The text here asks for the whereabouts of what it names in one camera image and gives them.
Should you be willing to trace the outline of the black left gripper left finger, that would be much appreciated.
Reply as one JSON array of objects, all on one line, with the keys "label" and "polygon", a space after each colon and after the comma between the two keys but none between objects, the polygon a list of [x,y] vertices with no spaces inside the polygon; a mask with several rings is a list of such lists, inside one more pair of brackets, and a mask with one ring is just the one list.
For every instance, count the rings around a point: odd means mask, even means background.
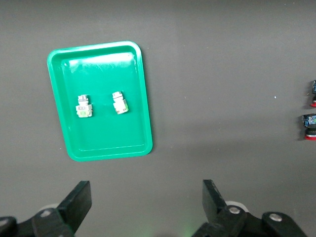
[{"label": "black left gripper left finger", "polygon": [[55,208],[45,208],[18,223],[13,216],[0,218],[2,237],[74,237],[92,206],[91,185],[80,181]]}]

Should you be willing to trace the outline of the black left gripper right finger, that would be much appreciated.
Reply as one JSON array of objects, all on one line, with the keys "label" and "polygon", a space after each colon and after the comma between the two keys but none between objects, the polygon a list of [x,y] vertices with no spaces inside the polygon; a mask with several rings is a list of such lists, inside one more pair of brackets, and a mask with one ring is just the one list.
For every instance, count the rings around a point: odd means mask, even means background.
[{"label": "black left gripper right finger", "polygon": [[202,206],[207,217],[194,237],[305,237],[288,215],[265,212],[261,218],[250,214],[240,203],[224,201],[212,180],[202,182]]}]

